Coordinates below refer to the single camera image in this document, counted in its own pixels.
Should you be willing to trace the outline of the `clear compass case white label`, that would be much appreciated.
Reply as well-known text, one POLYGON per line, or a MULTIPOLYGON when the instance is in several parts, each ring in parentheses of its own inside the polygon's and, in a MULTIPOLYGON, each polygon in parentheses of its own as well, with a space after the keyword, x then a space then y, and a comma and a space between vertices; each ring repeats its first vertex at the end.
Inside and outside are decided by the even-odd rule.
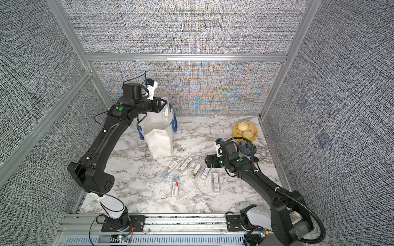
POLYGON ((199 176, 199 178, 200 178, 201 180, 206 181, 207 178, 208 178, 208 175, 209 175, 209 173, 210 173, 210 170, 211 170, 211 169, 208 168, 208 167, 203 168, 203 169, 202 169, 202 172, 201 172, 201 174, 200 174, 200 176, 199 176))

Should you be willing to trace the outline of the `small clear compass case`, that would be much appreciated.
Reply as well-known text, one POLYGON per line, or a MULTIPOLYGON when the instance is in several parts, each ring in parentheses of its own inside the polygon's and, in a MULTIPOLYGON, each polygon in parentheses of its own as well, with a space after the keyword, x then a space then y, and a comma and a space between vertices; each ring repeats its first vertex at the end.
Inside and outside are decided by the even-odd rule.
POLYGON ((196 164, 196 166, 194 167, 194 169, 192 171, 193 179, 195 179, 198 176, 200 169, 201 169, 201 165, 196 164))

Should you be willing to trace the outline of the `clear compass case barcode label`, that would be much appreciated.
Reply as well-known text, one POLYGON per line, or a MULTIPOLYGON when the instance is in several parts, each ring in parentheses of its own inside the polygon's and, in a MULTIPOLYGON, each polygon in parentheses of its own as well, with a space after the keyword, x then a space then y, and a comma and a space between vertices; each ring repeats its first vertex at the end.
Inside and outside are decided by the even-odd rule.
POLYGON ((221 190, 219 173, 217 171, 212 173, 212 190, 214 193, 220 193, 221 190))

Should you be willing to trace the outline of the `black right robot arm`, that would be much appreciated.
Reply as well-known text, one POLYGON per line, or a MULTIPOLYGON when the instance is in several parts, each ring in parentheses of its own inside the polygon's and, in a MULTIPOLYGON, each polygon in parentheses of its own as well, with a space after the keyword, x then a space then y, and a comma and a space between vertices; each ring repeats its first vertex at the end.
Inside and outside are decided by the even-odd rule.
POLYGON ((241 157, 233 139, 215 140, 216 154, 207 155, 208 168, 224 168, 249 184, 267 202, 267 211, 250 205, 240 212, 240 222, 246 230, 264 228, 272 231, 285 246, 296 241, 311 243, 305 235, 314 229, 312 212, 304 197, 297 191, 290 192, 264 175, 254 164, 254 157, 241 157))

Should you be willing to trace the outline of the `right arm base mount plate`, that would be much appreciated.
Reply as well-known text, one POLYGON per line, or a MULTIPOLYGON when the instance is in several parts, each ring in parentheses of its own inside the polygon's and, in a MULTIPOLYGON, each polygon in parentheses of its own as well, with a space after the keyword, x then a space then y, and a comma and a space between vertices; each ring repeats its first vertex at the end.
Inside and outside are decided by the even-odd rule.
POLYGON ((252 230, 255 225, 247 221, 246 216, 239 213, 226 212, 225 213, 227 230, 229 232, 243 232, 252 230))

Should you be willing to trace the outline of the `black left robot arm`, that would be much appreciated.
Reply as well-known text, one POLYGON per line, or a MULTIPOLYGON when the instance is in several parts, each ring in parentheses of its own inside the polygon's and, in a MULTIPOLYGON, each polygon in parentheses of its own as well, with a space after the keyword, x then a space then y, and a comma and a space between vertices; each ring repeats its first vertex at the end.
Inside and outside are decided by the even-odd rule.
POLYGON ((139 83, 124 83, 123 96, 105 112, 106 119, 102 129, 88 151, 76 163, 68 165, 71 177, 85 192, 100 199, 100 205, 109 221, 122 227, 129 224, 126 206, 110 192, 115 178, 105 172, 108 159, 122 134, 139 115, 159 113, 167 101, 155 97, 158 82, 146 79, 139 83))

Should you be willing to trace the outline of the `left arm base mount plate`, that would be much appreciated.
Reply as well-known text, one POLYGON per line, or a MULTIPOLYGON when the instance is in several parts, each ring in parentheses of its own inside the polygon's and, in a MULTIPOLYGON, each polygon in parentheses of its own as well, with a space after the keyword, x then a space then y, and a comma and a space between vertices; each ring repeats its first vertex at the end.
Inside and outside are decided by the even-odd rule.
POLYGON ((101 232, 142 232, 145 226, 144 215, 123 215, 118 219, 104 216, 101 232))

